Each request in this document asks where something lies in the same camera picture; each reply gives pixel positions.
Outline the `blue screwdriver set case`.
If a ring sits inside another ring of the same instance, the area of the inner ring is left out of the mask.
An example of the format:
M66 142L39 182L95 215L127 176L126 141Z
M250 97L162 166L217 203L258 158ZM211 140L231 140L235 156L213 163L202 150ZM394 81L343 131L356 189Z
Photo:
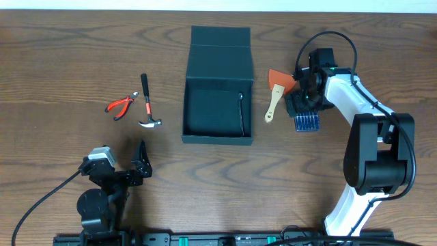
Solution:
M294 118L296 132L316 132L320 130L320 119L317 112L299 113Z

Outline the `orange scraper wooden handle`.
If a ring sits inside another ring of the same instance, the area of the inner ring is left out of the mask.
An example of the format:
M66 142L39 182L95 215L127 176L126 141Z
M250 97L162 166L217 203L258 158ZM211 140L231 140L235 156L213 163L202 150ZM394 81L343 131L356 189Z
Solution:
M283 95L289 94L293 90L297 81L290 74L270 69L268 71L268 84L271 90L271 99L269 108L264 116L266 123L272 122L280 99Z

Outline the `small black claw hammer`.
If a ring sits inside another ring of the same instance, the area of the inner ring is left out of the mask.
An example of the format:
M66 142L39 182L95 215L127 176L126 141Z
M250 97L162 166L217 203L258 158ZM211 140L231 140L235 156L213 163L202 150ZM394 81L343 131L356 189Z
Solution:
M161 119L154 120L152 117L151 104L150 104L150 91L149 91L148 79L146 73L141 74L141 84L142 84L143 94L145 98L147 122L139 121L139 125L144 128L155 128L157 126L161 126L162 120Z

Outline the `silver combination wrench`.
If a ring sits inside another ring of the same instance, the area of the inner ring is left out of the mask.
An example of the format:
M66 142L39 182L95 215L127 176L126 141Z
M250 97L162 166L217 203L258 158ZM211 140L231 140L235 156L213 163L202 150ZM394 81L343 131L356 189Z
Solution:
M243 100L243 93L239 92L238 94L238 102L239 102L239 117L240 117L240 129L241 129L241 137L244 137L244 120L242 115L242 100Z

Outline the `red handled pliers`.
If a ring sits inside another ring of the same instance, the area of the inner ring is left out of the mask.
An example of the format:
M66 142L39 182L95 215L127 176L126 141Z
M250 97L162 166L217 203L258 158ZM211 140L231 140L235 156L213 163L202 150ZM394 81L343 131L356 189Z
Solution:
M138 96L138 94L139 94L138 92L133 92L131 95L129 95L123 99L113 101L105 108L104 111L106 113L108 113L112 109L114 109L118 106L122 106L122 110L116 116L113 117L114 121L121 120L126 115L127 111L129 110L130 105L135 101L135 98Z

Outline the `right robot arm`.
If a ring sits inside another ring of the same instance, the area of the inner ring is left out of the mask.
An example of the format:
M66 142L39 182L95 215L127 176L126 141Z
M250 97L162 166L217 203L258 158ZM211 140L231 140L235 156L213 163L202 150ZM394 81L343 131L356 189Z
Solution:
M351 68L310 66L298 69L294 79L300 88L285 97L291 116L336 107L351 126L343 158L346 187L324 229L329 236L359 236L379 204L412 188L414 119L377 101Z

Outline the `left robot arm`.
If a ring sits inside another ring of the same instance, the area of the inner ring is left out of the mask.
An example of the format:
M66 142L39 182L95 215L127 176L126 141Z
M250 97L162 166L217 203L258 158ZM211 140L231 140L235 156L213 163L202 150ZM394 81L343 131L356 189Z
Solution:
M117 171L115 154L108 146L94 148L83 159L80 174L98 185L84 192L76 204L87 238L108 238L122 232L128 189L141 186L145 178L152 176L144 141L139 142L131 163L133 169Z

